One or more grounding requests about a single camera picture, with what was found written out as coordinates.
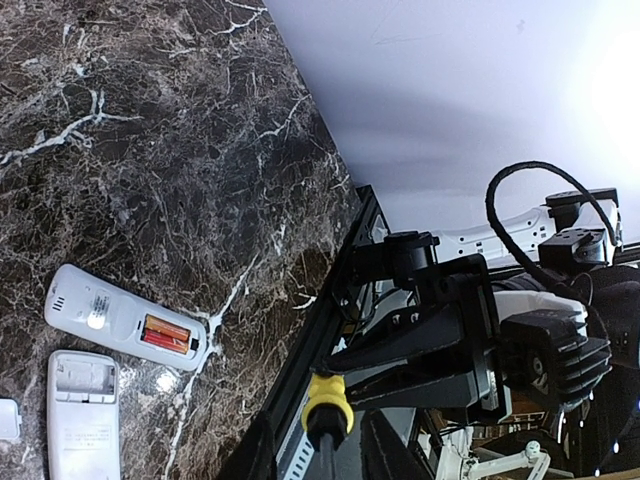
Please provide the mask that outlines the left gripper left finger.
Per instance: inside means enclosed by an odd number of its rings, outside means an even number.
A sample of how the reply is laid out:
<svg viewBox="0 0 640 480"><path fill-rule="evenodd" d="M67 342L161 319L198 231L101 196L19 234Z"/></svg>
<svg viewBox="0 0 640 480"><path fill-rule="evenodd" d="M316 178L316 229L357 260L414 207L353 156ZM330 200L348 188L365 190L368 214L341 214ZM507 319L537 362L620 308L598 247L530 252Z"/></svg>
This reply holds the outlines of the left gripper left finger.
<svg viewBox="0 0 640 480"><path fill-rule="evenodd" d="M259 412L242 440L225 461L218 480L271 480L277 478L275 437L266 412Z"/></svg>

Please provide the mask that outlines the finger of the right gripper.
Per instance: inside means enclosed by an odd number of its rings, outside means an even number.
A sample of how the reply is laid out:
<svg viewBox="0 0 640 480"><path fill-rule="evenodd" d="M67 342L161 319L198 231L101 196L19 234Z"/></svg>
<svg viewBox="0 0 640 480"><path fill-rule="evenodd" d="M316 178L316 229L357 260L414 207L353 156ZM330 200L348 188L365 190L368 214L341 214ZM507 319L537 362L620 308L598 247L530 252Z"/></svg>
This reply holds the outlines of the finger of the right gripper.
<svg viewBox="0 0 640 480"><path fill-rule="evenodd" d="M467 408L491 392L492 382L473 372L438 377L419 372L382 372L346 389L355 410L376 408Z"/></svg>
<svg viewBox="0 0 640 480"><path fill-rule="evenodd" d="M466 301L395 309L346 349L321 358L311 371L344 375L404 361L429 373L464 372L471 357L459 346L474 321L475 306Z"/></svg>

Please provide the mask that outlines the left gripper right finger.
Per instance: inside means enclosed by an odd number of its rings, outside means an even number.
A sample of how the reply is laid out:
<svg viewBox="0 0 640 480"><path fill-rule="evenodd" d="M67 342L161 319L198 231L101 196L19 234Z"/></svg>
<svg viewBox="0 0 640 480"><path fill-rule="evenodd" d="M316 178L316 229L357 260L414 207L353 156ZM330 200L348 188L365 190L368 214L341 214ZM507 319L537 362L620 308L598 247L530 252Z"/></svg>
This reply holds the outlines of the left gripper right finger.
<svg viewBox="0 0 640 480"><path fill-rule="evenodd" d="M360 428L363 479L433 479L433 475L404 445L383 412L367 411Z"/></svg>

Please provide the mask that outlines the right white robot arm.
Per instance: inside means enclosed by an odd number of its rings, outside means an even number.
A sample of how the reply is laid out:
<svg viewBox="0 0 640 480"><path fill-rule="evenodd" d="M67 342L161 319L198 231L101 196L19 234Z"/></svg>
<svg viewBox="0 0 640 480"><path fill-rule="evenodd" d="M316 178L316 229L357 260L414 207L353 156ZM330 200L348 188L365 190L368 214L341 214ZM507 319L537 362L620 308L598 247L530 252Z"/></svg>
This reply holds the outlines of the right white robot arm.
<svg viewBox="0 0 640 480"><path fill-rule="evenodd" d="M372 298L352 342L315 366L301 423L323 478L358 431L366 479L541 479L551 456L538 440L483 461L474 426L508 417L512 393L562 418L614 365L638 366L639 272L614 262L616 192L574 183L501 220L499 184L534 168L495 175L483 227L395 233L349 254L349 285L388 281L407 299Z"/></svg>

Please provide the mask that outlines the yellow handled screwdriver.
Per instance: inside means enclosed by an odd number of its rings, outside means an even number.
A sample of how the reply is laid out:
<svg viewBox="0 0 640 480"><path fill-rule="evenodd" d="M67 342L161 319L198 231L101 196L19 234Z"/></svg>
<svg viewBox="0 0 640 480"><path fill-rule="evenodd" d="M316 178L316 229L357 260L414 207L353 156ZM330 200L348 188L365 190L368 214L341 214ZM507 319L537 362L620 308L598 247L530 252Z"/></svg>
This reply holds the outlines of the yellow handled screwdriver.
<svg viewBox="0 0 640 480"><path fill-rule="evenodd" d="M319 456L323 479L335 479L335 452L350 435L355 424L355 414L346 396L343 376L320 373L311 375L301 424Z"/></svg>

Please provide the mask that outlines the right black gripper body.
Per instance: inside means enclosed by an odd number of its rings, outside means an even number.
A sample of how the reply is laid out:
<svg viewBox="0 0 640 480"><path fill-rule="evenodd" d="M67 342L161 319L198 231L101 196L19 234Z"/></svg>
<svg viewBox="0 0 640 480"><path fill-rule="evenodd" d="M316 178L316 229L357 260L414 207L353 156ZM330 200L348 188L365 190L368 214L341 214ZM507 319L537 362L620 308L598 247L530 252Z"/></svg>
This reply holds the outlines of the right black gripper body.
<svg viewBox="0 0 640 480"><path fill-rule="evenodd" d="M471 357L470 368L477 379L486 376L492 382L491 392L467 408L436 408L453 412L461 423L495 424L508 415L507 394L499 373L497 355L498 314L486 261L478 254L447 261L418 270L415 274L419 304L466 301L475 306L475 321L459 346ZM398 372L419 372L438 377L454 373L429 373L407 364Z"/></svg>

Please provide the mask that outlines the white remote control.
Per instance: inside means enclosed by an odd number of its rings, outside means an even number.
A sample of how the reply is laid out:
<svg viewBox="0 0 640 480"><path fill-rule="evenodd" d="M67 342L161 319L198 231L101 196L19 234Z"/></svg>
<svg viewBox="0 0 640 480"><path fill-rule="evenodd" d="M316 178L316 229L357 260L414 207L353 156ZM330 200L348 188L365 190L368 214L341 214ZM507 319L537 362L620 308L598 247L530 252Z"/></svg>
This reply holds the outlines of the white remote control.
<svg viewBox="0 0 640 480"><path fill-rule="evenodd" d="M52 479L119 479L119 366L57 350L48 361L47 447Z"/></svg>
<svg viewBox="0 0 640 480"><path fill-rule="evenodd" d="M142 341L145 316L190 331L186 355ZM205 327L198 321L134 295L72 265L58 268L44 307L52 327L103 347L185 371L198 368L207 350Z"/></svg>

